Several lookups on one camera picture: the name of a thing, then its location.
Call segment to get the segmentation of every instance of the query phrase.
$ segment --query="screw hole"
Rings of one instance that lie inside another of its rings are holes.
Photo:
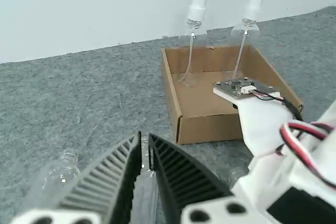
[[[33,222],[34,224],[51,224],[52,219],[50,217],[42,217]]]
[[[243,207],[240,204],[236,204],[236,203],[231,203],[227,205],[226,208],[230,214],[243,214],[246,212],[245,207]]]
[[[190,213],[190,220],[192,222],[206,222],[210,220],[210,216],[202,210],[194,210]]]
[[[77,220],[74,224],[92,224],[92,221],[88,219],[81,219]]]

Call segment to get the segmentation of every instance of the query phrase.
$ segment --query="white wire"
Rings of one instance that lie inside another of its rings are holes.
[[[297,148],[299,148],[304,153],[305,158],[309,159],[309,161],[313,165],[313,167],[317,169],[317,165],[316,165],[314,159],[312,158],[311,154],[304,147],[304,145],[293,135],[293,133],[291,132],[291,130],[288,126],[288,123],[285,123],[283,126],[284,126],[283,128],[286,131],[288,137],[290,138],[291,143],[294,143],[294,145],[296,145]]]

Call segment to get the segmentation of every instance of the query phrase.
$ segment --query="open cardboard box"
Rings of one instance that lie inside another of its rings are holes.
[[[242,138],[238,111],[232,103],[213,93],[213,84],[231,78],[238,47],[206,48],[200,83],[188,88],[177,76],[187,67],[187,54],[179,48],[162,49],[162,76],[170,118],[179,144]],[[302,109],[302,101],[258,50],[245,47],[239,75],[259,80],[278,89],[283,97]]]

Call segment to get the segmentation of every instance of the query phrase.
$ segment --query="plastic bottle lying down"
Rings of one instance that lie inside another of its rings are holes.
[[[78,153],[66,149],[57,160],[48,162],[33,180],[21,211],[33,208],[52,208],[56,197],[79,174]]]

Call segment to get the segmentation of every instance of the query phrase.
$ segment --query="red wire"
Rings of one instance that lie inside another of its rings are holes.
[[[309,157],[306,156],[306,154],[302,151],[302,149],[291,140],[290,136],[288,135],[286,129],[284,126],[281,127],[280,129],[282,135],[285,137],[285,140],[287,141],[287,144],[290,145],[290,147],[292,147],[295,152],[300,155],[300,157],[313,169],[315,169],[314,165],[312,164],[311,160],[309,159]]]
[[[310,128],[310,127],[307,127],[307,126],[302,125],[302,124],[297,124],[297,123],[289,122],[288,126],[290,128],[294,127],[296,130],[302,129],[302,131],[309,132],[309,133],[315,135],[317,138],[319,138],[321,140],[325,139],[328,136],[326,134],[321,133],[320,131],[315,130],[314,128]]]

